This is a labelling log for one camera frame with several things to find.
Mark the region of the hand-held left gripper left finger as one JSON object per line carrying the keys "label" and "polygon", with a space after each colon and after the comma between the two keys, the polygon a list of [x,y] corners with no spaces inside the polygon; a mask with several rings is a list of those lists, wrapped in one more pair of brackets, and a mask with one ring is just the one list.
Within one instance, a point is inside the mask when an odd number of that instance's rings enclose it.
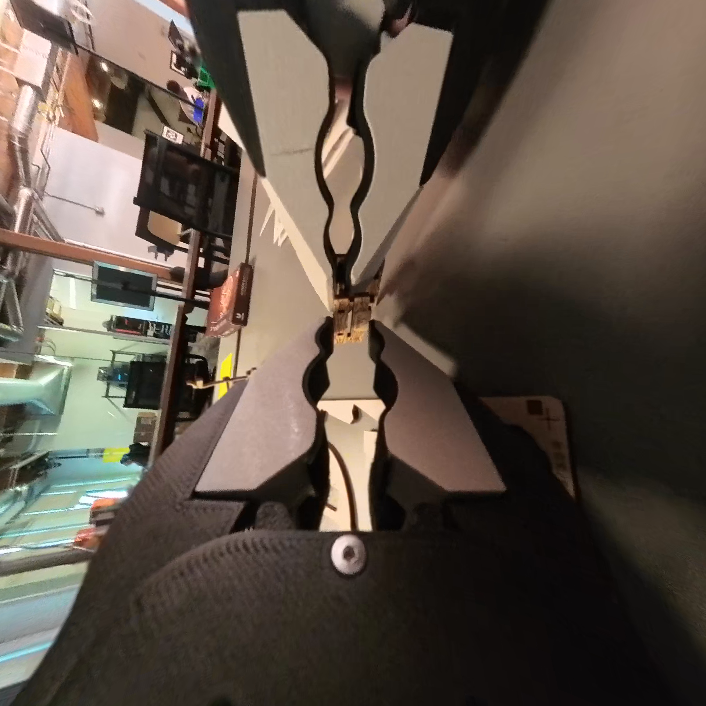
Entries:
{"label": "hand-held left gripper left finger", "polygon": [[251,375],[195,487],[197,495],[327,495],[318,403],[330,386],[332,319],[321,319]]}

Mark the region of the white paper sheet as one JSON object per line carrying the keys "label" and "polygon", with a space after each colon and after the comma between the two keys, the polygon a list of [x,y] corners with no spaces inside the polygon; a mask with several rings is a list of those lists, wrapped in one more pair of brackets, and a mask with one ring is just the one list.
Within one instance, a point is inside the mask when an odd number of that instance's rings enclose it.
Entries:
{"label": "white paper sheet", "polygon": [[270,181],[266,178],[260,180],[268,199],[269,207],[264,217],[263,225],[260,229],[260,234],[264,233],[265,226],[272,220],[273,236],[272,241],[277,247],[282,247],[285,241],[289,240],[293,247],[306,244],[301,231],[297,227],[293,217],[287,210],[282,199],[276,193]]}

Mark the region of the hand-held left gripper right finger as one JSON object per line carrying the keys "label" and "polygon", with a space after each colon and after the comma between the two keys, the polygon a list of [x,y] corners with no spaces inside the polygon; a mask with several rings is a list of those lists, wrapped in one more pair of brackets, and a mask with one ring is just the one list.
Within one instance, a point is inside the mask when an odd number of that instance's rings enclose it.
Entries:
{"label": "hand-held left gripper right finger", "polygon": [[380,321],[369,327],[374,391],[384,404],[376,463],[385,495],[506,492],[451,379]]}

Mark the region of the thin wooden strip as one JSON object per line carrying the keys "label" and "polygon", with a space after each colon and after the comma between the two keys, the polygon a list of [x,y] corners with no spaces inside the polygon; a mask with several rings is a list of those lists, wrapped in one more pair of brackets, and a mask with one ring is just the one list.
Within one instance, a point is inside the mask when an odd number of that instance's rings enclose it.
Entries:
{"label": "thin wooden strip", "polygon": [[186,385],[194,390],[199,391],[217,388],[221,385],[224,385],[226,390],[229,390],[232,385],[249,380],[249,378],[252,376],[252,373],[255,371],[256,368],[252,368],[251,370],[246,372],[246,375],[223,377],[220,379],[215,379],[213,381],[205,381],[202,378],[195,378],[191,381],[187,381]]}

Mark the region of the small slotted wooden part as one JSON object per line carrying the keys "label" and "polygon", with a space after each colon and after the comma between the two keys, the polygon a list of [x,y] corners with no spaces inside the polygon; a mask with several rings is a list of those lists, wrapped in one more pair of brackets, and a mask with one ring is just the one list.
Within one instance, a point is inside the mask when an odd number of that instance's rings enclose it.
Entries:
{"label": "small slotted wooden part", "polygon": [[338,297],[333,301],[332,318],[335,345],[361,343],[367,335],[375,297],[363,294]]}

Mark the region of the wall-mounted monitor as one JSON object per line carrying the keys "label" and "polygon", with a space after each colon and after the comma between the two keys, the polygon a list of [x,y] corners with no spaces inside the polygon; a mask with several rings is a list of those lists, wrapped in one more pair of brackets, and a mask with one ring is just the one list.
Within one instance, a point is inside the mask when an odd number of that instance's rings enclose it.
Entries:
{"label": "wall-mounted monitor", "polygon": [[157,276],[109,263],[93,263],[90,300],[98,304],[153,311]]}

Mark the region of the brown wooden beam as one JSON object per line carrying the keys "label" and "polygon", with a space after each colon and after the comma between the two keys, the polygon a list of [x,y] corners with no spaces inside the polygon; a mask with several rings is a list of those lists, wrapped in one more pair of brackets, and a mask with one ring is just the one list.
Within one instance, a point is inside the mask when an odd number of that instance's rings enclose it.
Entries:
{"label": "brown wooden beam", "polygon": [[93,246],[74,242],[56,242],[38,236],[22,234],[19,232],[1,229],[1,245],[57,260],[71,263],[93,265],[103,263],[106,265],[145,272],[165,282],[182,282],[183,273],[176,268],[169,268],[156,260],[145,260],[132,256],[108,251]]}

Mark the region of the plywood sheet with cut-outs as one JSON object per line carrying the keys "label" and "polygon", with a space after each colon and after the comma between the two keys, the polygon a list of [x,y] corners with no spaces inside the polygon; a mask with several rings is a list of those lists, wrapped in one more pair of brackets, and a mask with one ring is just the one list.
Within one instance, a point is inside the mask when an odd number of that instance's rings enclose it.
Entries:
{"label": "plywood sheet with cut-outs", "polygon": [[[503,423],[521,428],[547,456],[552,472],[574,499],[577,483],[571,461],[563,403],[550,396],[485,397],[483,404]],[[323,532],[369,531],[367,483],[384,403],[376,397],[325,399],[318,404],[328,443],[330,490]]]}

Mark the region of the black mesh office chair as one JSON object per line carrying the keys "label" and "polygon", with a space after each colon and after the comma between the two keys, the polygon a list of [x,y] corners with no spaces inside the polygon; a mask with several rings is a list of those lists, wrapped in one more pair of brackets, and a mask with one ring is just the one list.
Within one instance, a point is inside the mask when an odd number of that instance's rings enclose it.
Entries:
{"label": "black mesh office chair", "polygon": [[[164,357],[154,360],[135,359],[130,361],[123,408],[159,410],[166,367],[167,363]],[[208,390],[199,391],[187,384],[196,379],[210,382],[210,369],[207,358],[190,354],[175,380],[177,382],[178,413],[193,419],[196,419],[203,411],[207,402],[207,393],[209,393]]]}
{"label": "black mesh office chair", "polygon": [[215,160],[208,160],[194,146],[145,132],[133,204],[138,208],[136,236],[155,257],[187,253],[191,236],[201,234],[200,256],[227,264],[242,152],[223,133],[215,147]]}

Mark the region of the dark brown model box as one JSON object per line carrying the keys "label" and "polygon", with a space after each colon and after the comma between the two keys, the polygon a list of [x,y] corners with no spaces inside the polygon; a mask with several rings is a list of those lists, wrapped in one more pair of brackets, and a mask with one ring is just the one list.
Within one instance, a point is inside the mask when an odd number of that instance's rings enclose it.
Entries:
{"label": "dark brown model box", "polygon": [[242,330],[249,320],[254,267],[242,262],[210,293],[207,338],[225,338]]}

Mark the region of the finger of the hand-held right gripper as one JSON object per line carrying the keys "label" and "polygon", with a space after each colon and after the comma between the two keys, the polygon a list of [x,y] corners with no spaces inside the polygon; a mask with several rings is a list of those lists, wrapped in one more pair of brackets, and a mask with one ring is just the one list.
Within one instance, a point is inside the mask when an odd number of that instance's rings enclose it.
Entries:
{"label": "finger of the hand-held right gripper", "polygon": [[263,157],[261,180],[305,274],[330,308],[334,210],[322,152],[335,114],[335,80],[349,78],[374,47],[376,8],[286,8],[237,12]]}
{"label": "finger of the hand-held right gripper", "polygon": [[449,30],[408,25],[364,71],[355,103],[364,169],[351,201],[351,293],[371,284],[419,194],[453,39]]}

